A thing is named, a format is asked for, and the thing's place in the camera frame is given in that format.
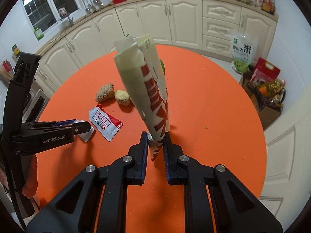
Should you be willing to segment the left hand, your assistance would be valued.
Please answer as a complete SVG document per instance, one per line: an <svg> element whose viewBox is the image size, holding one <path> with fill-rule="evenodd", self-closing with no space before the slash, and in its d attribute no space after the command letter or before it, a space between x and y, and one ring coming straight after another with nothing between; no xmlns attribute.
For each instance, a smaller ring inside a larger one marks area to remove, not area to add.
<svg viewBox="0 0 311 233"><path fill-rule="evenodd" d="M36 155L30 157L30 165L28 168L27 177L25 180L25 185L22 188L22 194L31 199L36 194L38 188L38 169L37 169L38 159Z"/></svg>

